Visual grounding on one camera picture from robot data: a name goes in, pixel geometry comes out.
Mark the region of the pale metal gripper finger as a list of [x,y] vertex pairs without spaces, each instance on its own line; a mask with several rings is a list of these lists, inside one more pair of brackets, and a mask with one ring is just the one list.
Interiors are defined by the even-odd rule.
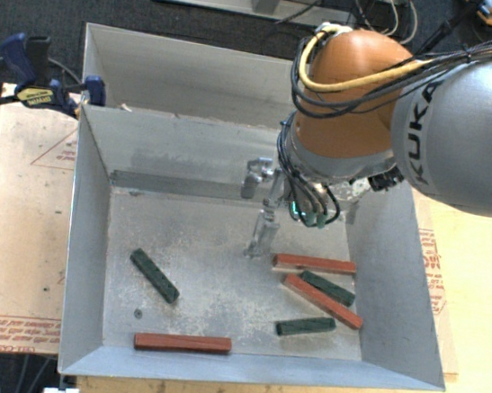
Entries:
[[268,208],[260,210],[252,238],[244,250],[245,256],[256,258],[269,253],[279,229],[280,224],[276,220],[275,213]]
[[273,159],[258,157],[247,161],[246,176],[241,183],[240,195],[242,199],[251,200],[255,197],[255,191],[259,184],[273,179]]

